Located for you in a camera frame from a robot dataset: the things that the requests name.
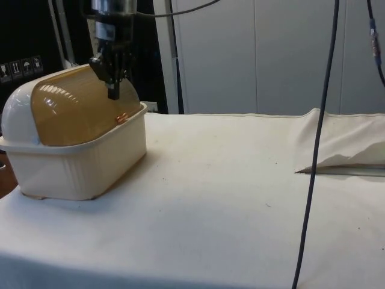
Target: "cream plastic container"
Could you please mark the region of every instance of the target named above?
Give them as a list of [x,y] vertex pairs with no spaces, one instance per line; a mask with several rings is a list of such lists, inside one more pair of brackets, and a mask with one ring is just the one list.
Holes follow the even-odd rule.
[[145,104],[132,84],[120,99],[80,66],[19,87],[2,114],[0,149],[23,194],[94,199],[146,154]]

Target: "small orange item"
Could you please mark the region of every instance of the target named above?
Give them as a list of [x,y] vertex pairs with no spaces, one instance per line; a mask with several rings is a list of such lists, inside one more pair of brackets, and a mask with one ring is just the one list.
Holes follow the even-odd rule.
[[125,123],[128,120],[128,114],[122,113],[121,115],[116,117],[116,123],[117,125],[121,125],[122,123]]

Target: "bread box lid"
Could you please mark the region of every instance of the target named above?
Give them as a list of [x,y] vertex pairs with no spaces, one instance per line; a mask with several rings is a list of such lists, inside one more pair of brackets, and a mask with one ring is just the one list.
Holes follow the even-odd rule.
[[89,65],[64,70],[19,87],[2,115],[4,146],[63,147],[93,141],[141,110],[132,84],[120,84],[120,99]]

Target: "white wall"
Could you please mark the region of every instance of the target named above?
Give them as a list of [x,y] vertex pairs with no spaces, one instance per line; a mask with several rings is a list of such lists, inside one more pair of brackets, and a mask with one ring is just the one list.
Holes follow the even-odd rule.
[[[207,2],[172,0],[174,11]],[[385,2],[372,2],[385,35]],[[333,7],[333,0],[221,0],[175,17],[185,111],[304,114],[319,106]],[[341,0],[331,113],[385,112],[368,23],[366,1]]]

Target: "table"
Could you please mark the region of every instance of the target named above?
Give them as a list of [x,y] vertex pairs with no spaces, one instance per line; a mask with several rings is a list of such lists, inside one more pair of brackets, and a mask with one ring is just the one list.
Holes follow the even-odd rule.
[[[148,153],[108,194],[0,200],[0,288],[290,288],[300,120],[147,114]],[[317,177],[300,288],[383,287],[384,182]]]

